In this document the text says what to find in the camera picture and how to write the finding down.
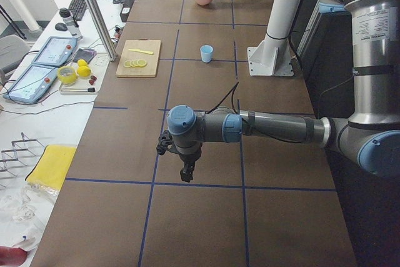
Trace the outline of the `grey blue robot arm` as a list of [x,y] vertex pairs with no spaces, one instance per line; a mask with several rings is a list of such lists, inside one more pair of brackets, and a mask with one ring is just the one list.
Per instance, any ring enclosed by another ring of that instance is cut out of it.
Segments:
[[183,181],[193,179],[203,143],[236,143],[242,136],[316,143],[376,176],[399,175],[399,0],[319,0],[319,10],[348,11],[352,17],[353,114],[311,119],[223,107],[197,113],[176,106],[156,149],[181,158]]

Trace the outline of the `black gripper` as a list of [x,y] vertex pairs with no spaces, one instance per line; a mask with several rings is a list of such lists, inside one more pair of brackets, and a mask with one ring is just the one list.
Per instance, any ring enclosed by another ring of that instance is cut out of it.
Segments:
[[184,166],[180,170],[181,181],[190,183],[193,180],[193,172],[196,161],[201,157],[202,154],[201,147],[201,143],[194,143],[189,148],[176,146],[177,153],[184,162]]

